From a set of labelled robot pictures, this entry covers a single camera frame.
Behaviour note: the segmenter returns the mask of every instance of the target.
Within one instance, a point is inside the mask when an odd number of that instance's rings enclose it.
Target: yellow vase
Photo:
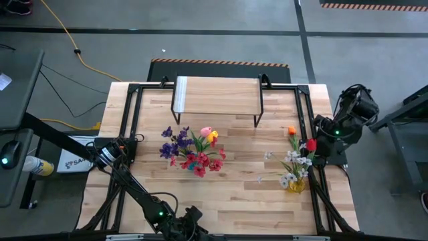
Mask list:
[[[290,193],[298,193],[300,194],[305,190],[305,182],[303,181],[303,178],[299,178],[297,181],[291,183],[288,182],[287,191]]]

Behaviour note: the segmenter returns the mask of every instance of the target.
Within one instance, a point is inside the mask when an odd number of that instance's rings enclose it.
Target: hazard tape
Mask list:
[[[398,6],[398,5],[371,5],[350,3],[323,3],[324,8],[335,9],[363,9],[363,10],[385,10],[385,11],[427,11],[426,6]]]
[[[152,62],[170,62],[170,63],[192,63],[192,64],[235,64],[246,66],[270,66],[288,68],[288,64],[273,64],[273,63],[257,63],[257,62],[242,62],[242,61],[221,61],[221,60],[182,60],[182,59],[162,59],[155,58]]]

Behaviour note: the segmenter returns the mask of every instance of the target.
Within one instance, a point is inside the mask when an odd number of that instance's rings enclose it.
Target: concrete floor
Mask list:
[[[47,0],[68,27],[120,29],[299,31],[293,0]],[[428,13],[323,9],[318,0],[302,1],[306,31],[427,33]],[[0,17],[2,26],[57,27],[36,1],[28,17]],[[152,58],[234,60],[285,63],[293,83],[308,83],[302,42],[298,36],[262,35],[114,35],[74,34],[85,61],[123,80],[143,81]],[[83,67],[62,33],[5,33],[0,43],[23,50],[42,48],[44,64],[98,90],[108,91],[111,79]],[[372,89],[380,117],[397,109],[402,99],[427,84],[427,38],[309,37],[316,83],[327,84],[332,105],[342,90],[361,83]],[[42,71],[78,114],[106,95],[92,92]],[[39,77],[29,112],[79,127],[101,121],[103,107],[73,118],[47,82]],[[60,130],[66,127],[54,125]],[[360,229],[367,234],[428,239],[428,214],[417,194],[391,197],[390,188],[404,182],[386,129],[367,129],[346,151]],[[24,186],[15,197],[19,199]],[[35,210],[18,205],[0,210],[0,236],[71,231],[76,223],[85,179],[38,183]]]

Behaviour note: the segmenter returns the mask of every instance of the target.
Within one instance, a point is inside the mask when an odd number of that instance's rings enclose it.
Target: yellow cable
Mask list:
[[[57,17],[57,15],[50,9],[50,7],[45,3],[45,1],[44,0],[40,0],[41,1],[41,3],[43,3],[44,5],[45,5],[45,7],[47,8],[47,10],[49,10],[49,12],[58,20],[58,22],[61,24],[61,26],[62,26],[62,28],[64,29],[64,31],[67,33],[67,35],[68,35],[68,37],[70,38],[70,40],[72,41],[72,43],[73,43],[73,45],[74,45],[74,48],[76,49],[76,50],[78,50],[79,48],[78,48],[78,46],[76,45],[76,43],[74,42],[74,39],[73,39],[73,37],[70,35],[70,33],[68,32],[68,30],[67,30],[67,28],[64,26],[64,24],[62,24],[62,22],[61,22],[61,20]],[[87,65],[87,64],[85,64],[85,62],[83,61],[83,59],[82,59],[82,57],[80,56],[80,54],[79,53],[77,53],[77,55],[78,55],[78,57],[79,57],[79,60],[81,61],[81,63],[85,66],[85,67],[87,67],[88,69],[90,69],[90,70],[93,70],[93,71],[95,71],[95,72],[97,72],[97,73],[100,73],[100,74],[103,74],[103,75],[105,75],[105,76],[108,76],[108,77],[110,77],[110,78],[112,78],[112,79],[115,79],[115,80],[117,80],[117,81],[120,81],[120,82],[122,82],[122,80],[121,79],[119,79],[119,78],[117,78],[117,77],[115,77],[115,76],[113,76],[113,75],[111,75],[111,74],[109,74],[109,73],[105,73],[105,72],[103,72],[103,71],[101,71],[101,70],[97,70],[97,69],[95,69],[95,68],[93,68],[93,67],[91,67],[91,66],[89,66],[89,65]]]
[[[70,127],[72,129],[75,129],[77,131],[96,131],[99,130],[101,127],[101,122],[97,122],[95,126],[93,126],[92,128],[80,128],[80,127],[75,127],[74,125],[70,125],[68,123],[65,123],[62,120],[56,120],[56,119],[49,119],[49,118],[41,118],[41,121],[47,121],[47,122],[54,122],[54,123],[60,123],[63,124],[67,127]]]

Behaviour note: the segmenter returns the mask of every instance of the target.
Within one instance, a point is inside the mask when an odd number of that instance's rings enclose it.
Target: computer mouse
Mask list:
[[[12,169],[18,165],[19,150],[21,148],[19,141],[9,141],[0,152],[0,165],[4,169]]]

